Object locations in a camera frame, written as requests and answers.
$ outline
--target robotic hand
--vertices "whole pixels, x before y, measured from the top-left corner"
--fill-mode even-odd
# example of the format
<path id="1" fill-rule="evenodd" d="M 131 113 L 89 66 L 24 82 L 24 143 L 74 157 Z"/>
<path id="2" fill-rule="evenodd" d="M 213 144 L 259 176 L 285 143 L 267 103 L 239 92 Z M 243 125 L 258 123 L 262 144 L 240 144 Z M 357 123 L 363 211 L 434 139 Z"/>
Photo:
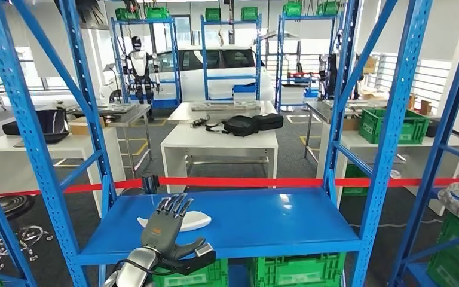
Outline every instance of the robotic hand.
<path id="1" fill-rule="evenodd" d="M 187 245 L 175 243 L 183 218 L 193 201 L 188 199 L 182 206 L 185 198 L 186 194 L 182 193 L 165 197 L 159 202 L 142 233 L 143 246 L 133 250 L 127 259 L 117 262 L 103 287 L 142 287 L 151 283 L 148 274 L 189 275 L 215 261 L 216 252 L 203 237 Z M 193 253 L 193 258 L 180 260 Z M 124 263 L 122 268 L 116 270 L 121 263 Z M 156 272 L 156 267 L 170 272 Z"/>

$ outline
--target white car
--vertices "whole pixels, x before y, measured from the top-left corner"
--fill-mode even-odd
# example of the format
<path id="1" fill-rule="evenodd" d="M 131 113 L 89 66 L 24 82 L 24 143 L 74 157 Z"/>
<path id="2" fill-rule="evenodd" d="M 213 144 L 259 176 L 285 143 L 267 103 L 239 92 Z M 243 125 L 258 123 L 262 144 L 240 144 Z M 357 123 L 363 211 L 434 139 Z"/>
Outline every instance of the white car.
<path id="1" fill-rule="evenodd" d="M 173 80 L 173 58 L 171 51 L 157 53 L 155 59 L 159 64 L 160 91 L 154 89 L 154 99 L 166 100 L 175 98 L 175 84 L 164 81 Z M 201 46 L 192 46 L 179 49 L 180 80 L 182 87 L 182 100 L 184 102 L 205 101 L 203 84 L 203 57 Z M 207 74 L 209 76 L 230 75 L 254 75 L 256 54 L 251 47 L 239 47 L 225 45 L 221 47 L 207 47 Z M 261 96 L 260 100 L 273 100 L 274 89 L 272 78 L 268 75 L 263 63 L 261 63 Z M 211 100 L 227 99 L 232 97 L 232 89 L 235 84 L 254 83 L 253 79 L 245 80 L 209 80 L 209 97 Z M 115 96 L 120 88 L 120 83 L 115 83 L 112 77 L 106 85 L 100 89 L 100 97 L 103 102 L 108 102 L 111 95 Z M 253 94 L 235 94 L 235 98 L 252 100 Z"/>

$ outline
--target black handbag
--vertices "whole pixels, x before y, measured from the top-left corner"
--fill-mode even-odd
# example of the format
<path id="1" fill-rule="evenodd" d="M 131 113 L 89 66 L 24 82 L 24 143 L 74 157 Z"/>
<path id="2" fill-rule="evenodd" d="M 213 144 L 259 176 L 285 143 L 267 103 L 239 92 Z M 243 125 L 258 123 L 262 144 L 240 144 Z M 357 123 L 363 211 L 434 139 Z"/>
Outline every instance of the black handbag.
<path id="1" fill-rule="evenodd" d="M 255 115 L 252 118 L 258 123 L 259 130 L 280 129 L 284 125 L 284 117 L 277 114 Z"/>
<path id="2" fill-rule="evenodd" d="M 215 132 L 212 130 L 212 127 L 216 127 L 219 124 L 212 126 L 206 124 L 205 129 L 210 132 Z M 222 133 L 232 133 L 235 136 L 248 136 L 259 131 L 258 122 L 244 115 L 236 115 L 227 121 L 223 121 L 222 124 L 224 125 Z"/>

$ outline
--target red barrier tape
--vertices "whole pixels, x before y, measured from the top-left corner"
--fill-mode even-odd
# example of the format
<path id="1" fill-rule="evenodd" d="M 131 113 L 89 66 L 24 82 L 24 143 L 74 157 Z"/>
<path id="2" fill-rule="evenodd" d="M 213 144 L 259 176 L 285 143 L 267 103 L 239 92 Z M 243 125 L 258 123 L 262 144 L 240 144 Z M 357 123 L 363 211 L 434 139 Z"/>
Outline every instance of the red barrier tape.
<path id="1" fill-rule="evenodd" d="M 445 187 L 459 178 L 438 178 L 434 186 Z M 168 178 L 159 177 L 160 185 L 187 185 L 192 187 L 320 187 L 320 178 Z M 371 183 L 369 178 L 338 178 L 335 185 L 338 187 L 368 187 Z M 389 187 L 419 186 L 420 178 L 390 179 Z M 116 181 L 115 188 L 138 188 L 142 187 L 141 179 L 128 181 Z M 101 190 L 101 184 L 72 185 L 65 193 L 81 193 L 86 191 Z M 0 196 L 18 196 L 41 194 L 40 190 L 18 191 L 12 193 L 0 193 Z"/>

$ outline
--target robot finger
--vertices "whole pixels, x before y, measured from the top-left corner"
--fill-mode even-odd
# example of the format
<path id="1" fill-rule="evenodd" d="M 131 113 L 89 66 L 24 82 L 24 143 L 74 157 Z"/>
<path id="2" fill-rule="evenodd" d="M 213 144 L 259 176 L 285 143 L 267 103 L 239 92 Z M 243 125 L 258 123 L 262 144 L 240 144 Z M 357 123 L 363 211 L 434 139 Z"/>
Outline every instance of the robot finger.
<path id="1" fill-rule="evenodd" d="M 168 202 L 168 200 L 170 199 L 170 197 L 163 197 L 161 199 L 161 202 L 159 202 L 159 204 L 157 204 L 157 208 L 155 211 L 157 211 L 157 213 L 160 213 L 161 211 L 163 211 L 166 203 Z"/>
<path id="2" fill-rule="evenodd" d="M 175 206 L 173 207 L 173 214 L 176 216 L 177 213 L 179 213 L 179 210 L 180 210 L 180 206 L 182 205 L 182 202 L 183 200 L 185 199 L 185 197 L 187 196 L 187 193 L 182 193 L 180 196 L 179 196 L 179 200 L 177 200 L 177 202 L 175 203 Z"/>
<path id="3" fill-rule="evenodd" d="M 182 209 L 181 209 L 180 212 L 179 212 L 179 216 L 180 216 L 180 217 L 184 217 L 184 216 L 185 216 L 185 214 L 187 213 L 187 210 L 189 209 L 189 206 L 191 205 L 191 203 L 192 203 L 193 200 L 194 200 L 194 199 L 188 199 L 188 200 L 185 202 L 185 204 L 183 205 Z"/>
<path id="4" fill-rule="evenodd" d="M 170 198 L 170 201 L 168 201 L 168 204 L 166 204 L 166 206 L 164 207 L 164 211 L 166 211 L 166 213 L 170 212 L 170 210 L 173 207 L 173 204 L 175 203 L 178 197 L 179 195 L 175 194 Z"/>

